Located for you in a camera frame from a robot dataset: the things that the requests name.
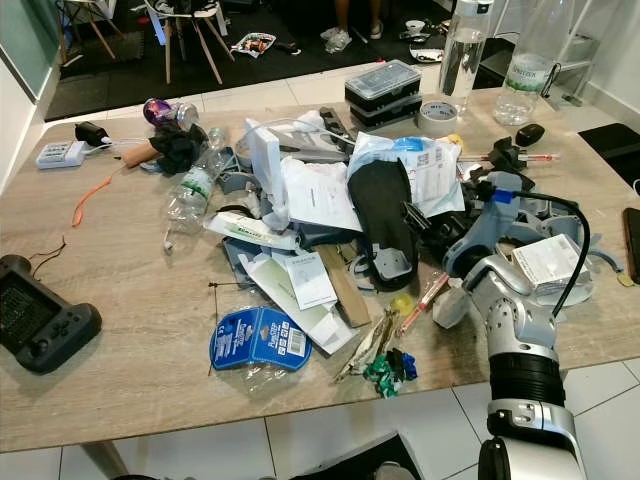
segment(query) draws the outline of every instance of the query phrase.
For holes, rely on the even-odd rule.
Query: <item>orange string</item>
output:
[[[89,190],[87,193],[85,193],[82,198],[80,199],[80,201],[78,202],[78,204],[76,205],[75,210],[73,211],[73,219],[71,220],[71,226],[72,227],[77,227],[78,225],[80,225],[82,223],[82,217],[84,216],[84,212],[82,210],[82,205],[84,205],[84,203],[89,200],[89,198],[96,193],[98,190],[106,187],[107,185],[109,185],[111,183],[111,180],[113,179],[113,176],[118,173],[120,170],[122,170],[124,168],[124,166],[119,167],[118,169],[114,170],[114,172],[109,175],[104,182],[102,182],[100,185],[93,187],[91,190]]]

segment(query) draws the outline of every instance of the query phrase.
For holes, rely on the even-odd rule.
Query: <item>table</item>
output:
[[[474,91],[459,124],[465,153],[486,153],[514,134],[491,118],[496,90]],[[345,105],[333,106],[350,126]],[[258,120],[299,115],[309,107],[202,115],[202,125],[226,126],[235,142],[246,116]],[[628,185],[545,102],[536,121],[547,129],[532,152],[559,152],[527,174],[541,191],[576,200],[602,247],[625,258],[624,207],[640,208]],[[142,118],[100,122],[111,138],[150,134]],[[350,378],[331,383],[357,340],[330,358],[314,351],[297,383],[273,397],[249,397],[237,372],[209,376],[208,347],[215,318],[208,283],[234,281],[220,236],[205,232],[190,254],[162,253],[163,205],[179,178],[120,171],[85,206],[79,228],[70,227],[76,202],[118,166],[107,154],[78,169],[39,171],[35,154],[46,143],[73,137],[73,125],[46,132],[0,198],[2,252],[29,256],[68,243],[38,272],[43,283],[72,303],[89,302],[102,314],[103,331],[70,361],[46,376],[21,368],[0,348],[0,451],[82,444],[284,414],[377,397],[372,384]],[[380,131],[419,133],[410,121]],[[220,204],[221,198],[214,197]],[[566,310],[558,327],[563,368],[623,360],[640,354],[640,295],[622,287],[612,270],[594,259],[597,289],[583,305]],[[417,293],[419,285],[414,284]],[[254,304],[234,286],[218,289],[220,313]],[[480,382],[488,378],[485,336],[466,321],[443,331],[427,318],[416,322],[401,348],[415,355],[420,376],[405,393]]]

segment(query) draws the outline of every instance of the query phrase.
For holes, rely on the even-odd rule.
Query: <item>small white box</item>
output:
[[[578,262],[579,247],[564,233],[513,250],[513,261],[533,286],[536,295],[550,295],[568,283]],[[591,279],[583,265],[577,284]]]

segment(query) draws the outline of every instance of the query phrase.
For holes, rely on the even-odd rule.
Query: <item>plastic water bottle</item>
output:
[[[202,228],[213,186],[226,167],[226,160],[220,154],[226,145],[224,132],[214,128],[208,137],[209,143],[200,157],[171,194],[167,208],[170,232],[193,235]]]
[[[451,19],[438,90],[458,113],[467,108],[489,31],[492,6],[493,0],[459,0]]]
[[[520,35],[493,110],[499,123],[521,125],[531,119],[572,21],[573,0],[540,0]]]

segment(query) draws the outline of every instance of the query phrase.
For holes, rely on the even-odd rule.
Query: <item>white tape roll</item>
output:
[[[446,102],[428,102],[420,107],[416,121],[429,138],[446,137],[456,131],[458,110]]]

